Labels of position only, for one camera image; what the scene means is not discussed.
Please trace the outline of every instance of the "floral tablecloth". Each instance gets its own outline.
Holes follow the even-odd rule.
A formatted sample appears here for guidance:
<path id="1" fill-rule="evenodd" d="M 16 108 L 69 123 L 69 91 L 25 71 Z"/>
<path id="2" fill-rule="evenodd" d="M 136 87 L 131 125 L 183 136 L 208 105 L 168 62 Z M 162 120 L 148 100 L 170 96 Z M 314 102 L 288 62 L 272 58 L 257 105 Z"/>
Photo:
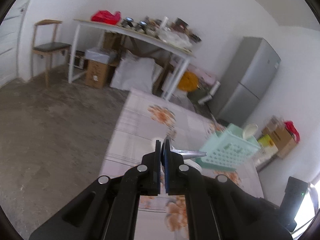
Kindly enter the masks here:
<path id="1" fill-rule="evenodd" d="M 154 151 L 157 139 L 163 141 L 168 134 L 175 148 L 199 150 L 215 129 L 215 124 L 207 118 L 159 97 L 132 90 L 114 129 L 100 175 L 122 176 L 129 168 L 140 164 L 144 154 Z M 209 169 L 202 172 L 209 177 L 222 173 L 247 193 L 263 197 L 251 160 L 236 172 Z M 165 193 L 164 174 L 161 174 L 161 194 L 140 198 L 135 239 L 188 239 L 184 196 Z"/>

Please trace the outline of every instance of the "chair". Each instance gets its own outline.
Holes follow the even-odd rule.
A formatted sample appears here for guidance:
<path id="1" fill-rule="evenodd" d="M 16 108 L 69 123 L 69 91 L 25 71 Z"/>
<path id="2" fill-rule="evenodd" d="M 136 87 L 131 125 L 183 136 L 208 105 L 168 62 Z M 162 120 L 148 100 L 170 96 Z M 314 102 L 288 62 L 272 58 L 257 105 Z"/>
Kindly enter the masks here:
<path id="1" fill-rule="evenodd" d="M 42 20 L 40 22 L 35 23 L 35 30 L 33 33 L 33 40 L 32 40 L 32 52 L 31 52 L 31 70 L 32 70 L 32 77 L 33 77 L 33 54 L 41 55 L 42 57 L 46 57 L 46 66 L 45 66 L 45 85 L 48 88 L 49 87 L 49 69 L 52 68 L 52 55 L 57 52 L 64 52 L 66 64 L 68 64 L 68 54 L 70 50 L 70 44 L 62 43 L 62 42 L 55 42 L 56 35 L 57 35 L 57 29 L 59 24 L 61 24 L 62 21 L 56 21 L 56 20 Z M 38 26 L 41 25 L 50 25 L 54 24 L 54 30 L 52 34 L 51 42 L 42 44 L 35 47 L 35 41 L 36 41 L 36 32 Z"/>

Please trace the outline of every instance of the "chair backrest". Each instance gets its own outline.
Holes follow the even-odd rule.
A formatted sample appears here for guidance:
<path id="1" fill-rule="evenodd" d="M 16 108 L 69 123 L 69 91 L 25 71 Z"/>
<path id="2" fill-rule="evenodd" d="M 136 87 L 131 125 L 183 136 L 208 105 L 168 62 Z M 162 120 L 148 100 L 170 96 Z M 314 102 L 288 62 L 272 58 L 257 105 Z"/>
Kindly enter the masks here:
<path id="1" fill-rule="evenodd" d="M 59 24 L 61 24 L 61 23 L 62 23 L 62 21 L 48 20 L 48 19 L 42 20 L 42 21 L 40 21 L 40 22 L 36 22 L 36 23 L 34 24 L 35 29 L 34 29 L 34 32 L 33 32 L 32 47 L 34 48 L 34 46 L 35 46 L 36 33 L 37 33 L 37 28 L 38 28 L 38 26 L 54 24 L 55 26 L 54 26 L 54 29 L 53 29 L 53 34 L 52 34 L 52 39 L 51 39 L 51 42 L 54 42 L 55 39 L 56 39 L 58 26 L 59 26 Z"/>

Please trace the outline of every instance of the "white door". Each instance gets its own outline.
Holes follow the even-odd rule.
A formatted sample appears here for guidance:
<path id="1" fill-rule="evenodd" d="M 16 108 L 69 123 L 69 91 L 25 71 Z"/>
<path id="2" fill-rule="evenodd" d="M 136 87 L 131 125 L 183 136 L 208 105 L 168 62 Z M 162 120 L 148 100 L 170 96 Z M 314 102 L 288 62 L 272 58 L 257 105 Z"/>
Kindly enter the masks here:
<path id="1" fill-rule="evenodd" d="M 18 37 L 29 0 L 16 0 L 0 25 L 0 87 L 17 77 Z"/>

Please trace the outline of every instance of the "table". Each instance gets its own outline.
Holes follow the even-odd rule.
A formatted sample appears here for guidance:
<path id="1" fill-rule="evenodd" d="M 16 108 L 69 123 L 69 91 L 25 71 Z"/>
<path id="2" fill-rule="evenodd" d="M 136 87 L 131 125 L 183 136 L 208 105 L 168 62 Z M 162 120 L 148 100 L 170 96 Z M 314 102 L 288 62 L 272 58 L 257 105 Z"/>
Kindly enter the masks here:
<path id="1" fill-rule="evenodd" d="M 141 163 L 142 156 L 155 150 L 157 139 L 170 134 L 175 148 L 199 150 L 214 132 L 214 123 L 156 96 L 131 90 L 121 111 L 109 143 L 100 175 L 122 176 L 129 168 Z M 241 165 L 236 172 L 204 169 L 209 177 L 226 174 L 245 192 L 263 197 L 253 161 Z M 184 196 L 168 196 L 161 174 L 161 194 L 141 196 L 135 239 L 188 239 Z"/>
<path id="2" fill-rule="evenodd" d="M 85 74 L 85 71 L 73 75 L 73 65 L 74 65 L 74 60 L 75 60 L 75 55 L 76 55 L 76 47 L 78 44 L 78 39 L 79 39 L 79 33 L 80 33 L 80 28 L 81 26 L 88 26 L 88 27 L 93 27 L 93 28 L 98 28 L 104 31 L 109 31 L 113 33 L 120 33 L 141 41 L 145 41 L 147 43 L 150 43 L 152 45 L 155 45 L 157 47 L 160 47 L 161 49 L 167 50 L 168 52 L 171 52 L 172 54 L 175 54 L 180 57 L 180 61 L 178 62 L 178 65 L 175 67 L 173 71 L 173 75 L 170 79 L 169 86 L 166 91 L 163 92 L 161 95 L 162 98 L 165 100 L 169 100 L 172 93 L 175 91 L 177 88 L 177 85 L 185 73 L 187 67 L 190 64 L 191 58 L 193 57 L 192 53 L 188 50 L 185 49 L 180 49 L 178 47 L 175 47 L 173 45 L 170 45 L 166 42 L 161 41 L 160 39 L 157 39 L 155 37 L 139 33 L 133 30 L 129 30 L 127 28 L 123 28 L 117 25 L 110 25 L 106 23 L 100 23 L 100 22 L 92 22 L 92 21 L 87 21 L 87 20 L 79 20 L 79 19 L 74 19 L 78 25 L 76 28 L 76 33 L 73 38 L 72 42 L 72 47 L 71 47 L 71 54 L 70 54 L 70 62 L 69 62 L 69 73 L 68 73 L 68 82 L 71 84 L 74 80 L 80 78 L 82 75 Z"/>

